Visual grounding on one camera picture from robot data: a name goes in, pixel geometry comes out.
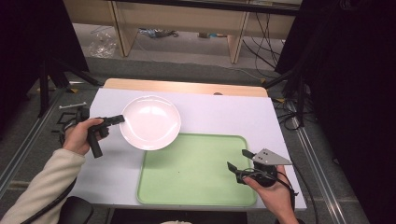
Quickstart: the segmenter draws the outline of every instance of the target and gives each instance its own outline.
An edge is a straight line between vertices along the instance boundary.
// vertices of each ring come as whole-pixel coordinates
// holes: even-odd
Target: beige sleeve
[[[6,212],[1,224],[22,223],[54,201],[73,182],[85,158],[66,149],[56,150],[27,190]],[[34,223],[58,223],[63,200]]]

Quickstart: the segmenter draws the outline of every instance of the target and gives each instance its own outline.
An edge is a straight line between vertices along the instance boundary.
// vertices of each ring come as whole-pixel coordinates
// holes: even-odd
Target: hand
[[[98,125],[103,119],[87,119],[80,122],[75,127],[66,130],[64,149],[76,152],[84,156],[90,150],[90,144],[87,142],[88,129],[93,125]]]
[[[286,174],[283,165],[278,165],[276,169],[280,173]],[[285,176],[278,175],[277,178],[289,184]],[[244,178],[244,181],[247,185],[256,190],[262,198],[262,202],[277,217],[281,224],[298,223],[294,211],[291,208],[290,191],[285,186],[276,181],[273,186],[265,188],[250,177]]]

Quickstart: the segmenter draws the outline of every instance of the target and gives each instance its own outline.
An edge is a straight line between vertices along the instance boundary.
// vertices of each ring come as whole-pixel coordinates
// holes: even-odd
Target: table
[[[116,116],[134,98],[151,94],[164,97],[177,107],[182,119],[181,133],[241,135],[254,153],[267,147],[290,158],[271,99],[260,87],[111,78],[97,92],[91,116]],[[211,211],[265,208],[260,199],[249,207],[142,204],[135,193],[144,151],[131,149],[119,126],[111,126],[109,131],[110,136],[100,141],[104,156],[94,159],[91,153],[87,154],[71,195],[112,208]],[[286,170],[295,191],[301,192],[292,166],[287,166]],[[298,210],[306,208],[302,193],[296,197],[295,207]]]

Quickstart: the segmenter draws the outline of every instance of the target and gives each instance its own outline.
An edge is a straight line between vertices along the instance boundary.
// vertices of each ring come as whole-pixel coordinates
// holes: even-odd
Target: green mat
[[[137,199],[148,204],[251,206],[255,192],[236,183],[227,161],[250,167],[242,156],[245,138],[235,135],[180,133],[168,147],[147,151]]]

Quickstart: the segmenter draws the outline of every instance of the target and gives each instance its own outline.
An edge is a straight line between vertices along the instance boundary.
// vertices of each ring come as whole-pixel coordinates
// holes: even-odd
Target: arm
[[[22,223],[46,205],[54,201],[75,180],[84,155],[90,149],[86,141],[87,130],[92,125],[103,122],[102,119],[88,119],[66,132],[64,148],[56,150],[41,171],[30,183],[28,189],[6,212],[0,223]],[[37,221],[39,223],[57,223],[63,200]]]
[[[286,174],[285,167],[283,165],[278,165],[277,170],[282,174]],[[283,175],[278,175],[278,178],[285,183],[289,183]],[[251,188],[256,190],[262,198],[265,206],[277,217],[280,224],[299,223],[294,215],[293,209],[291,208],[290,192],[285,188],[285,186],[279,182],[275,182],[273,186],[264,188],[250,177],[246,177],[244,181]]]

